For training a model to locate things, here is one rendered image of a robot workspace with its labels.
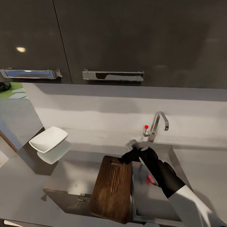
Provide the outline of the vidalia onion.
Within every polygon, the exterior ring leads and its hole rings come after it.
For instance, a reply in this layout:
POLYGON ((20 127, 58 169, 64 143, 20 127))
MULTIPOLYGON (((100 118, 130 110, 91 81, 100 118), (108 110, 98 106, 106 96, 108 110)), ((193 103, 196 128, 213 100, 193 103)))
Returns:
POLYGON ((151 177, 151 175, 150 174, 148 174, 148 178, 149 178, 149 180, 151 181, 151 182, 155 182, 154 180, 153 180, 153 178, 151 177))

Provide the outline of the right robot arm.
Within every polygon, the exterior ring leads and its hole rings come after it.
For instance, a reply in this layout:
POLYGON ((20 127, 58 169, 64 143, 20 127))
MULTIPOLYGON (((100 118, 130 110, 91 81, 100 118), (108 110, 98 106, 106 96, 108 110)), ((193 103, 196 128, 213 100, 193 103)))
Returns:
POLYGON ((150 147, 132 147, 137 141, 125 145, 127 153, 118 160, 128 165, 131 161, 141 162, 182 220, 185 227, 227 227, 178 177, 170 164, 159 160, 150 147))

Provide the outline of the cutting board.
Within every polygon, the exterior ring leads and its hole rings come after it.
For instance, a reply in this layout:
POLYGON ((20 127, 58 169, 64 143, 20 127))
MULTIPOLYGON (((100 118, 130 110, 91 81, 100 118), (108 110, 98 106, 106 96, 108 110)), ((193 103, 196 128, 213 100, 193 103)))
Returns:
POLYGON ((89 202, 90 213, 127 223, 130 214, 132 161, 123 166, 111 164, 119 157, 105 155, 89 202))

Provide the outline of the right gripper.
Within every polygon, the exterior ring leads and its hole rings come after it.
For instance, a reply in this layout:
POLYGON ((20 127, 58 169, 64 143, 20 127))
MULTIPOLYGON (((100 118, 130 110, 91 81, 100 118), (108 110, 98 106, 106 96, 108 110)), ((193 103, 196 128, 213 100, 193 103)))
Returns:
POLYGON ((134 159, 134 152, 138 150, 136 147, 133 148, 132 151, 125 153, 122 158, 118 158, 118 160, 123 164, 125 163, 126 165, 128 165, 131 161, 135 161, 134 159))

